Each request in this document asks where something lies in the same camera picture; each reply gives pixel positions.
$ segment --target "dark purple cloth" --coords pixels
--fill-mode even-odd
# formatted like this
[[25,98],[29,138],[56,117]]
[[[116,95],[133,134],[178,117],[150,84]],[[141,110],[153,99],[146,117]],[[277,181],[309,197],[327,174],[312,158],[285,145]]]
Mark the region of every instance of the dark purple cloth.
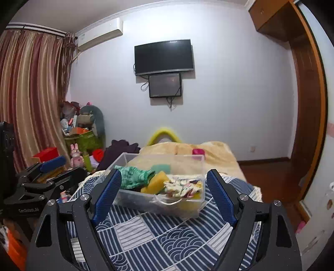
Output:
[[138,154],[139,151],[138,143],[129,145],[126,140],[113,140],[111,141],[111,145],[106,148],[96,171],[106,170],[122,153]]

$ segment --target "beige blanket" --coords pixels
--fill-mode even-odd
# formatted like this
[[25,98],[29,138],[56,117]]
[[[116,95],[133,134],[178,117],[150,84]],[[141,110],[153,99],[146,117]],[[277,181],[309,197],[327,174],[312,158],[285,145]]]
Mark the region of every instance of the beige blanket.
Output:
[[246,180],[229,146],[223,142],[211,141],[199,145],[164,142],[144,147],[140,154],[191,155],[193,149],[205,151],[205,170],[217,169],[220,173]]

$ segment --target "curtain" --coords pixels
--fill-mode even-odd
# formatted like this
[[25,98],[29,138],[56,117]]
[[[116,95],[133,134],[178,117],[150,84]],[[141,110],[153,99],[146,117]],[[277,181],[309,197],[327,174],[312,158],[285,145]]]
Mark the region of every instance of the curtain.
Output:
[[72,33],[66,33],[63,39],[63,46],[60,53],[60,93],[58,97],[59,106],[63,107],[63,102],[68,90],[69,77],[71,75],[71,63],[75,50],[75,36]]
[[0,36],[0,121],[14,124],[14,164],[19,172],[48,147],[66,150],[58,95],[63,38],[28,30],[5,30]]

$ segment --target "plastic storage box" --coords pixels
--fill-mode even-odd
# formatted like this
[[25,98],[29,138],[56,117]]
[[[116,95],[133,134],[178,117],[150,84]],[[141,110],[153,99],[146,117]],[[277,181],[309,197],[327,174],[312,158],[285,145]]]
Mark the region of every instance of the plastic storage box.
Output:
[[149,170],[154,165],[170,165],[171,175],[196,176],[203,183],[200,199],[168,198],[165,195],[152,195],[120,189],[114,200],[115,205],[137,209],[143,212],[178,217],[198,217],[205,199],[205,168],[203,155],[139,155],[122,153],[101,175],[97,182],[102,182],[114,166],[133,166]]

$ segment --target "wall outlet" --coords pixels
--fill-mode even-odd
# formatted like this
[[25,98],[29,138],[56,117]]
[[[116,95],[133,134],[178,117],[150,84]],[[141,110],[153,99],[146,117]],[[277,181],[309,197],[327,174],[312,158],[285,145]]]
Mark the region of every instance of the wall outlet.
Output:
[[251,153],[254,153],[255,150],[256,150],[256,146],[255,146],[255,145],[251,145],[250,148],[249,148],[249,151],[250,151]]

